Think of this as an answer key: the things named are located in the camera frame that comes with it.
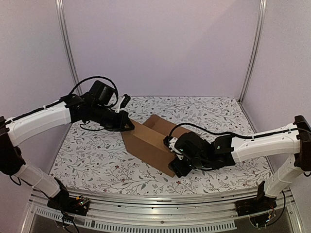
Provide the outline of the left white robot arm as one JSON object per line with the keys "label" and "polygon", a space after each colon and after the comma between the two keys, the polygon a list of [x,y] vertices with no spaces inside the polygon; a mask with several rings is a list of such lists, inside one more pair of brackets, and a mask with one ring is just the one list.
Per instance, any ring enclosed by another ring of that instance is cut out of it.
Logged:
{"label": "left white robot arm", "polygon": [[63,192],[64,188],[41,169],[26,162],[19,148],[23,142],[63,125],[78,121],[93,121],[103,130],[125,132],[135,128],[123,108],[130,96],[117,98],[111,106],[100,105],[95,99],[84,94],[81,97],[70,94],[59,100],[9,120],[0,118],[0,171],[26,181],[30,186],[43,191],[62,211],[72,207],[72,200]]}

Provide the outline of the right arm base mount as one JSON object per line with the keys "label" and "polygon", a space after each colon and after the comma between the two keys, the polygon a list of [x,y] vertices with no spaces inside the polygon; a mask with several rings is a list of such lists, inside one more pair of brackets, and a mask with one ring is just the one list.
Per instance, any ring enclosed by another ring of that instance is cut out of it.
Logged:
{"label": "right arm base mount", "polygon": [[238,216],[251,215],[263,211],[268,211],[276,207],[276,197],[270,198],[265,195],[265,181],[262,181],[257,189],[254,198],[238,200],[235,202],[235,211]]}

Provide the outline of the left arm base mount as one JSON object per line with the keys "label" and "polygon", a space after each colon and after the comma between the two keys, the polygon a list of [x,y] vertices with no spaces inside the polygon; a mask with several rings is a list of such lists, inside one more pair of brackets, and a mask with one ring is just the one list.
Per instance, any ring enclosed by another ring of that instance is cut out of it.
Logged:
{"label": "left arm base mount", "polygon": [[77,197],[70,197],[66,187],[57,178],[54,178],[60,186],[60,191],[53,198],[49,198],[47,206],[66,213],[86,216],[90,199],[83,195]]}

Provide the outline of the brown cardboard box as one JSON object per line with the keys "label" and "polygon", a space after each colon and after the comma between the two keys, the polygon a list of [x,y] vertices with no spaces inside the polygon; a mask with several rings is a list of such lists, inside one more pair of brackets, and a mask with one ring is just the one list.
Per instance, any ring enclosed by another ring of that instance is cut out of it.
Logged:
{"label": "brown cardboard box", "polygon": [[134,120],[131,122],[135,128],[121,133],[127,152],[158,171],[174,177],[169,163],[176,155],[164,145],[163,140],[176,125],[157,115],[151,115],[142,124]]}

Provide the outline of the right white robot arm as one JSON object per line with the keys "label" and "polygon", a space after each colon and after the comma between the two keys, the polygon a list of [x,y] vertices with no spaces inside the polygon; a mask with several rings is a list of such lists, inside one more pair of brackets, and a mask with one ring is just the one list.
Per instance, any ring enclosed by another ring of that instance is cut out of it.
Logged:
{"label": "right white robot arm", "polygon": [[259,195],[252,199],[251,207],[256,212],[267,207],[270,199],[276,198],[298,176],[311,170],[311,127],[302,115],[295,116],[293,123],[263,133],[214,133],[216,138],[211,143],[194,132],[175,137],[173,132],[177,128],[178,125],[171,129],[163,143],[177,156],[169,163],[169,168],[179,178],[193,169],[213,171],[257,157],[289,155],[277,172],[263,183]]}

